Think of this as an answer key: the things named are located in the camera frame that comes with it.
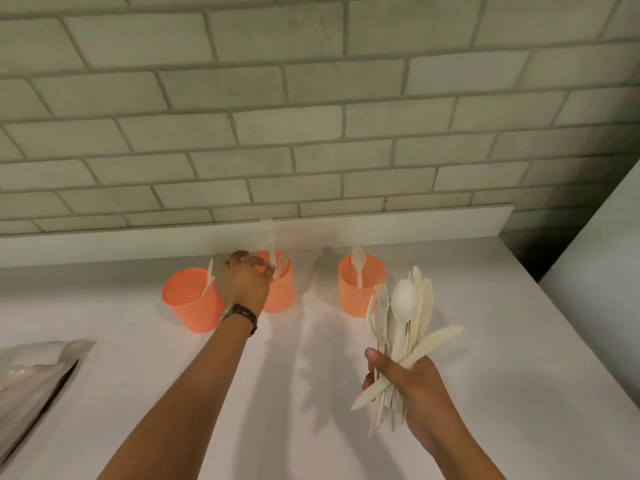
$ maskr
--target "left hand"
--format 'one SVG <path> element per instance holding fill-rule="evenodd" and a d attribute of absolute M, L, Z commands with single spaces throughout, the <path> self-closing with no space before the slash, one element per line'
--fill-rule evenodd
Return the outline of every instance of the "left hand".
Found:
<path fill-rule="evenodd" d="M 239 303 L 260 316 L 267 296 L 274 269 L 268 262 L 257 256 L 249 256 L 247 251 L 236 251 L 222 266 L 221 279 L 225 304 Z M 263 266 L 264 272 L 255 266 Z"/>

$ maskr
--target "perforated holder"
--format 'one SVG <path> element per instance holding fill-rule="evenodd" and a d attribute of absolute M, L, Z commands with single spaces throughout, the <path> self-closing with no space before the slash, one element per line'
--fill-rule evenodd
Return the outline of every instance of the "perforated holder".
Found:
<path fill-rule="evenodd" d="M 385 265 L 378 258 L 367 254 L 367 262 L 362 269 L 362 288 L 357 288 L 356 268 L 351 264 L 351 255 L 348 255 L 338 265 L 340 306 L 352 317 L 364 318 L 376 285 L 384 282 Z"/>
<path fill-rule="evenodd" d="M 202 295 L 206 284 L 207 270 L 192 267 L 175 273 L 162 290 L 162 299 L 167 306 L 189 330 L 196 333 L 215 330 L 225 311 L 215 283 Z"/>
<path fill-rule="evenodd" d="M 276 260 L 280 258 L 281 250 L 276 250 Z M 256 256 L 269 261 L 269 252 L 262 251 Z M 293 286 L 293 271 L 291 270 L 291 259 L 289 259 L 284 271 L 277 280 L 272 279 L 269 287 L 269 296 L 264 304 L 264 311 L 267 313 L 279 313 L 288 309 L 293 305 L 296 298 L 295 288 Z"/>

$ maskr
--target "white countertop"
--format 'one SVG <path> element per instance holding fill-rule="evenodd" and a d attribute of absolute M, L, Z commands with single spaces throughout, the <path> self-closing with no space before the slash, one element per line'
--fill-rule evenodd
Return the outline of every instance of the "white countertop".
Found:
<path fill-rule="evenodd" d="M 432 359 L 507 478 L 640 477 L 640 411 L 498 239 L 367 251 L 385 263 L 388 282 L 412 265 L 431 279 L 431 331 L 464 325 Z M 293 253 L 296 302 L 261 318 L 200 478 L 440 478 L 406 427 L 370 440 L 372 411 L 350 411 L 373 339 L 364 320 L 339 309 L 343 253 Z M 206 259 L 0 270 L 0 347 L 97 340 L 3 480 L 98 475 L 207 339 L 176 324 L 159 300 L 163 282 L 189 266 Z"/>

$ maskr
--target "watch strap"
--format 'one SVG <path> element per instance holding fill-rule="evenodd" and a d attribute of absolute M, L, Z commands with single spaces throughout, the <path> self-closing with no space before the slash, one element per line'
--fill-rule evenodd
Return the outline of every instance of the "watch strap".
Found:
<path fill-rule="evenodd" d="M 255 333 L 255 331 L 258 330 L 258 317 L 255 316 L 255 313 L 249 310 L 249 308 L 247 308 L 246 306 L 242 306 L 239 303 L 230 306 L 227 312 L 222 316 L 222 320 L 226 320 L 231 315 L 242 315 L 252 323 L 253 329 L 251 330 L 251 334 L 249 334 L 249 337 L 251 337 Z"/>

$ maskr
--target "bundle of cutlery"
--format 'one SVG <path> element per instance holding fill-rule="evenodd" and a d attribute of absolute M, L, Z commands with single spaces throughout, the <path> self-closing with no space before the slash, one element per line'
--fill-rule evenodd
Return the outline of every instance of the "bundle of cutlery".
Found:
<path fill-rule="evenodd" d="M 431 281 L 422 279 L 417 266 L 413 267 L 408 279 L 396 284 L 391 298 L 386 285 L 377 285 L 366 315 L 369 328 L 376 338 L 377 350 L 409 369 L 421 357 L 462 331 L 462 327 L 452 326 L 425 336 L 432 311 Z M 375 371 L 374 379 L 374 384 L 363 391 L 351 407 L 356 410 L 374 401 L 370 437 L 386 419 L 390 419 L 393 431 L 406 418 L 406 409 L 396 388 L 378 371 Z"/>

